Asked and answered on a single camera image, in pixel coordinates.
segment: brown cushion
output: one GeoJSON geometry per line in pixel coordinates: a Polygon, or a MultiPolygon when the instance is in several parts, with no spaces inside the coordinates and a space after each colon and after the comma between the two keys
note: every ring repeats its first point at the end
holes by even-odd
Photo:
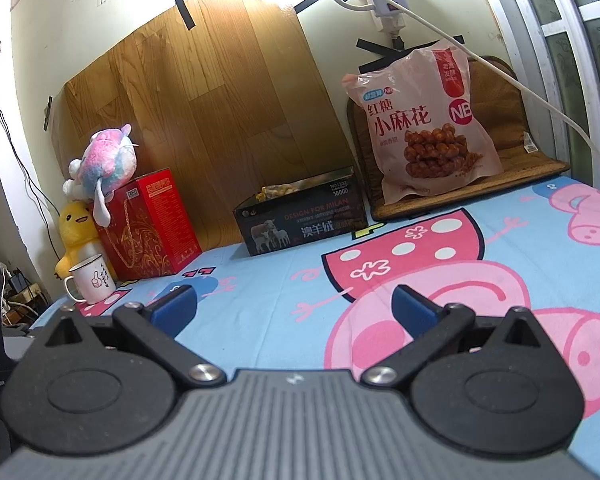
{"type": "MultiPolygon", "coordinates": [[[[497,57],[485,56],[490,63],[515,77],[513,70],[497,57]]],[[[385,205],[382,196],[382,173],[371,147],[365,111],[349,99],[347,117],[363,184],[371,204],[371,216],[378,221],[414,216],[471,197],[509,189],[525,182],[561,173],[569,165],[544,153],[527,153],[523,147],[528,132],[525,108],[520,91],[480,63],[470,60],[471,107],[474,116],[493,139],[504,172],[474,180],[468,186],[437,196],[409,195],[395,204],[385,205]]]]}

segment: power cord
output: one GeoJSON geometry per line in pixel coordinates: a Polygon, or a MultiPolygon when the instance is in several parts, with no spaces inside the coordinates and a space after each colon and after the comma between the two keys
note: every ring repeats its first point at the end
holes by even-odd
{"type": "MultiPolygon", "coordinates": [[[[343,0],[334,0],[334,1],[338,5],[340,5],[341,7],[344,7],[345,9],[349,9],[349,10],[364,10],[364,11],[366,11],[366,10],[374,10],[375,9],[375,6],[371,5],[371,4],[364,5],[364,6],[354,6],[354,5],[351,5],[351,4],[347,3],[347,2],[344,2],[343,0]]],[[[465,47],[462,43],[459,43],[458,41],[456,41],[453,37],[451,37],[450,35],[448,35],[443,30],[437,28],[432,23],[429,23],[424,18],[421,18],[419,15],[417,15],[412,10],[407,9],[406,7],[402,6],[401,4],[399,4],[399,3],[397,3],[397,2],[395,2],[393,0],[384,0],[384,1],[386,1],[388,4],[391,4],[395,9],[398,9],[401,12],[405,13],[407,16],[410,16],[411,18],[413,18],[417,22],[423,24],[425,27],[430,28],[430,30],[433,30],[436,34],[440,35],[442,38],[445,38],[447,41],[449,41],[449,43],[453,44],[454,46],[456,46],[457,48],[459,48],[460,50],[462,50],[465,54],[467,54],[468,56],[472,57],[473,59],[475,59],[477,62],[479,62],[480,64],[482,64],[485,67],[487,67],[492,72],[495,72],[497,75],[499,75],[505,81],[507,81],[510,84],[512,84],[513,86],[515,86],[515,88],[517,88],[518,90],[520,90],[522,93],[525,93],[525,94],[529,95],[530,97],[532,97],[533,99],[535,99],[536,101],[538,101],[544,108],[547,108],[550,112],[556,114],[558,117],[560,117],[561,120],[563,120],[565,123],[567,123],[569,126],[571,126],[574,130],[576,130],[576,132],[587,143],[587,146],[589,146],[589,149],[593,153],[595,153],[597,156],[599,156],[599,158],[600,158],[600,150],[591,141],[591,139],[589,139],[589,136],[580,127],[580,125],[578,123],[576,123],[574,120],[572,120],[569,116],[563,114],[560,110],[558,110],[558,108],[556,108],[555,106],[549,104],[547,101],[545,101],[544,99],[542,99],[538,94],[536,94],[535,92],[533,92],[532,90],[530,90],[529,88],[527,88],[526,86],[524,86],[522,83],[520,83],[517,80],[513,79],[509,74],[503,72],[499,68],[493,66],[487,60],[485,60],[485,59],[481,58],[480,56],[478,56],[477,54],[473,53],[471,50],[469,50],[467,47],[465,47]]]]}
{"type": "MultiPolygon", "coordinates": [[[[7,285],[7,281],[8,281],[7,273],[10,274],[10,272],[5,267],[2,267],[2,266],[0,266],[0,270],[2,271],[2,291],[0,293],[0,301],[2,303],[2,309],[5,311],[4,317],[6,318],[6,320],[9,322],[9,324],[12,324],[11,320],[9,319],[7,314],[9,313],[9,311],[11,310],[11,307],[13,306],[13,307],[15,307],[16,310],[18,310],[19,308],[24,308],[24,309],[28,310],[29,312],[27,312],[25,314],[25,316],[28,317],[33,322],[35,322],[35,320],[40,317],[40,314],[38,314],[29,305],[20,303],[18,301],[6,300],[4,298],[4,289],[5,289],[5,287],[7,285]]],[[[29,281],[24,274],[22,274],[22,277],[24,278],[25,282],[29,281]]],[[[30,291],[30,289],[29,289],[29,297],[33,298],[33,293],[30,291]]]]}
{"type": "Polygon", "coordinates": [[[13,152],[13,155],[16,158],[16,161],[17,161],[18,165],[19,165],[20,169],[22,170],[22,172],[23,172],[23,174],[25,176],[26,184],[29,186],[29,189],[33,193],[33,196],[34,196],[34,198],[36,200],[36,209],[40,213],[40,216],[42,217],[42,220],[45,223],[46,235],[47,235],[47,237],[49,239],[49,243],[51,244],[51,248],[53,249],[53,252],[56,255],[56,258],[59,261],[60,260],[60,256],[58,255],[58,251],[56,251],[56,247],[55,247],[53,239],[51,237],[51,230],[49,228],[49,224],[46,221],[46,217],[45,217],[45,214],[44,214],[44,209],[43,209],[44,206],[42,205],[42,202],[40,202],[40,197],[36,194],[35,190],[37,190],[46,199],[46,201],[53,206],[53,208],[56,210],[56,213],[58,214],[58,216],[60,215],[60,212],[58,211],[58,208],[52,202],[52,200],[33,182],[33,179],[31,178],[31,175],[29,174],[29,171],[27,170],[26,166],[24,165],[24,163],[22,162],[22,160],[18,156],[18,152],[16,151],[16,148],[13,145],[13,140],[11,139],[11,132],[9,130],[9,126],[7,124],[6,119],[4,118],[4,114],[2,113],[2,109],[1,108],[0,108],[0,124],[2,125],[2,128],[4,129],[5,134],[7,135],[7,140],[9,141],[9,145],[11,146],[11,151],[13,152]]]}

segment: gray gripper base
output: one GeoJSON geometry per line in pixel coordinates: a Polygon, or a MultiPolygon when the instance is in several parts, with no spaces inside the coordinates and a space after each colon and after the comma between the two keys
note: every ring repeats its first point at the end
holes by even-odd
{"type": "Polygon", "coordinates": [[[241,370],[142,442],[87,458],[20,449],[0,480],[594,480],[568,454],[496,462],[441,444],[402,397],[348,371],[241,370]]]}

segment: black box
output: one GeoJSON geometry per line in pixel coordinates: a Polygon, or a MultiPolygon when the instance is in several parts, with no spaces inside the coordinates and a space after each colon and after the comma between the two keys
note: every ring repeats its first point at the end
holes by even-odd
{"type": "Polygon", "coordinates": [[[235,219],[251,256],[367,227],[362,192],[353,168],[312,177],[311,184],[264,202],[252,196],[235,209],[235,219]]]}

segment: wall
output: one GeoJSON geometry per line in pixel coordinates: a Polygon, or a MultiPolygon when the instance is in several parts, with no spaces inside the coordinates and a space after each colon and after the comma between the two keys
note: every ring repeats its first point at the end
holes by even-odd
{"type": "MultiPolygon", "coordinates": [[[[296,4],[301,0],[288,0],[296,4]]],[[[508,60],[485,0],[408,0],[411,8],[452,34],[463,34],[479,54],[508,60]]],[[[154,16],[173,0],[21,0],[12,11],[13,59],[22,123],[43,189],[63,202],[62,176],[49,136],[42,129],[49,96],[99,55],[154,16]]],[[[375,59],[355,48],[357,38],[388,44],[366,12],[339,8],[321,0],[299,15],[312,53],[338,118],[349,135],[346,95],[340,80],[357,66],[375,59]]],[[[415,22],[403,33],[407,45],[433,41],[435,34],[415,22]]]]}
{"type": "MultiPolygon", "coordinates": [[[[407,0],[407,3],[411,10],[452,36],[462,34],[466,45],[476,54],[497,56],[509,62],[486,0],[407,0]]],[[[340,81],[344,74],[358,73],[358,66],[378,58],[356,48],[356,41],[362,38],[391,46],[390,41],[385,34],[376,31],[369,13],[343,9],[331,0],[321,0],[303,10],[299,18],[333,107],[348,135],[348,97],[340,81]]],[[[437,34],[411,18],[405,17],[405,20],[401,37],[406,46],[439,39],[437,34]]]]}
{"type": "MultiPolygon", "coordinates": [[[[0,0],[0,108],[2,109],[20,159],[34,183],[38,183],[25,139],[16,100],[11,52],[10,0],[0,0]]],[[[52,223],[51,216],[46,220],[52,223]]],[[[58,248],[62,247],[58,237],[58,248]]],[[[25,185],[25,179],[0,125],[0,260],[19,267],[32,281],[40,282],[53,296],[61,290],[54,277],[56,257],[49,244],[38,206],[25,185]]]]}

